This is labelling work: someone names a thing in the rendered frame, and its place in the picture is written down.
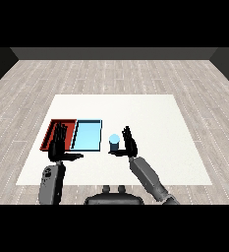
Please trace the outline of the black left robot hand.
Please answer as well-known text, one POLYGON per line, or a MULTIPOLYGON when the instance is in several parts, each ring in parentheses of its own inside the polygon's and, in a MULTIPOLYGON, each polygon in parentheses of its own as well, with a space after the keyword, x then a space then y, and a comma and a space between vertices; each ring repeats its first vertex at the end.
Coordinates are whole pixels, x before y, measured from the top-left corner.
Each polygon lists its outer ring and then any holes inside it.
POLYGON ((49 144, 48 158, 51 161, 74 161, 82 158, 82 154, 66 154, 65 153, 65 139, 67 134, 67 126, 58 122, 55 126, 53 139, 49 144))

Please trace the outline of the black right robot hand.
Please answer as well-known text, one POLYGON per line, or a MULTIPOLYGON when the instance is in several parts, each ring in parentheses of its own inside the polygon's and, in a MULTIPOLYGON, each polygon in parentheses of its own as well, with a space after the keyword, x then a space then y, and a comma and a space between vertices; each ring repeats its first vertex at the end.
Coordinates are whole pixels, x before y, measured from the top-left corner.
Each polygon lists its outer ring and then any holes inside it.
POLYGON ((136 141, 132 137, 129 126, 124 128, 122 135, 125 142, 125 150, 110 151, 110 154, 116 157, 127 156, 128 158, 135 158, 138 154, 138 147, 136 141))

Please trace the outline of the red shallow open box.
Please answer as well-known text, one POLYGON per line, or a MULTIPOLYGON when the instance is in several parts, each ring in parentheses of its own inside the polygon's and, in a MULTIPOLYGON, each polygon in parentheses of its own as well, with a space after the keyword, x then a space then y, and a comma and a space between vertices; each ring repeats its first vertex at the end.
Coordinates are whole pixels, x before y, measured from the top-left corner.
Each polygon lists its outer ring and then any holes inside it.
POLYGON ((73 134, 76 127, 76 119, 52 119, 49 123, 45 136, 43 138, 40 150, 47 152, 49 144, 53 140, 55 127, 58 123, 61 123, 67 127, 66 138, 65 138, 65 151, 69 152, 72 147, 73 134))

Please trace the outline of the dark grey robot body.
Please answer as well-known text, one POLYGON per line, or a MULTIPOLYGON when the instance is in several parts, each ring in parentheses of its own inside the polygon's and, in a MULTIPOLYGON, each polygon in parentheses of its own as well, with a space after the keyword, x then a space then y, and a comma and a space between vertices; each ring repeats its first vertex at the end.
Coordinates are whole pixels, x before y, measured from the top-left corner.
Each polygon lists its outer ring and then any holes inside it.
POLYGON ((111 193, 110 186, 104 185, 100 194, 86 198, 85 205, 143 205, 143 199, 128 194, 124 185, 118 186, 117 193, 111 193))

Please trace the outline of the small blue can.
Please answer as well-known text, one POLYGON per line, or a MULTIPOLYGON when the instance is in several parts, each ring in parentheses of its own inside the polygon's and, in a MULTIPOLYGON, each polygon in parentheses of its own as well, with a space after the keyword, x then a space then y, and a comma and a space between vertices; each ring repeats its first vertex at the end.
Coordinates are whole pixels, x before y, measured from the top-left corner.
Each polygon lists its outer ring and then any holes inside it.
POLYGON ((115 152, 119 150, 120 137, 117 134, 112 134, 109 137, 110 151, 115 152))

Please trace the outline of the light blue shallow open box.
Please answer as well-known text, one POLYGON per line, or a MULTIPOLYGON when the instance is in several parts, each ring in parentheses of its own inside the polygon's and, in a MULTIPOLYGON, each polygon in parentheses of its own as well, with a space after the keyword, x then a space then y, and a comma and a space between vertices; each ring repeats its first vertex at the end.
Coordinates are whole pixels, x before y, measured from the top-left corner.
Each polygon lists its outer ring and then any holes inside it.
POLYGON ((102 121, 100 119, 79 119, 71 140, 71 152, 99 152, 102 121))

